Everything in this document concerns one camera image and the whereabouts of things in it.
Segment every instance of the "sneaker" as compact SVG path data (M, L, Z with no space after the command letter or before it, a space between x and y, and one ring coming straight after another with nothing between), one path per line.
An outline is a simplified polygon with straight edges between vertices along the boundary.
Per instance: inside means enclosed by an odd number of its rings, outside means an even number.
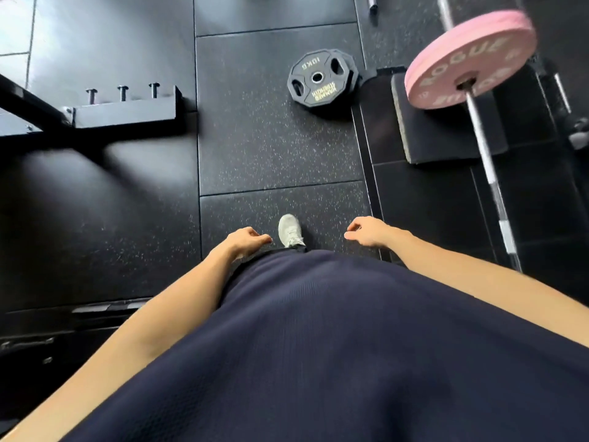
M278 222L278 237L285 247L304 245L300 223L292 214L283 215Z

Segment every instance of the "person's right arm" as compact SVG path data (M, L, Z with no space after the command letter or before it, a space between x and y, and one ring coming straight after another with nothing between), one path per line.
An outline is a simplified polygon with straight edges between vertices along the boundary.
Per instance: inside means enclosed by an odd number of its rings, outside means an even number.
M540 281L425 242L374 217L357 217L344 237L387 247L405 266L589 347L589 308Z

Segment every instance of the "person's left arm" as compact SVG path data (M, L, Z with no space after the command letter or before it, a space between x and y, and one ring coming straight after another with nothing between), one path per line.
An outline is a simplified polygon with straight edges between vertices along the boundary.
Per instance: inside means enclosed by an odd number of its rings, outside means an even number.
M231 263L271 241L251 227L229 234L199 265L131 315L3 441L60 440L123 383L208 319L217 308Z

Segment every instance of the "black weight plate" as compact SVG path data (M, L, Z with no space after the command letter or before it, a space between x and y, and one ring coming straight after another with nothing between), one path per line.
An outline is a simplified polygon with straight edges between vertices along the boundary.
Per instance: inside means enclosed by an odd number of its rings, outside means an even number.
M349 82L348 93L353 92L354 89L356 88L356 83L358 81L358 76L359 76L358 67L356 66L356 62L354 61L354 58L352 56L350 56L350 54L346 54L345 52L342 52L338 49L332 49L331 51L334 55L340 55L342 57L342 59L344 59L346 61L346 63L348 64L348 66L350 68L350 72L352 73L352 77L350 78L350 82Z
M288 88L306 107L332 103L348 90L350 69L345 59L328 49L305 54L291 69Z

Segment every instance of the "t-shirt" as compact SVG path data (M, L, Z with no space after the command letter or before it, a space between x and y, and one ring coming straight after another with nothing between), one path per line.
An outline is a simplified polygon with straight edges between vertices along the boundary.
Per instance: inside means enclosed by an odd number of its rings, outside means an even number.
M287 251L64 440L587 442L588 416L587 348L403 267Z

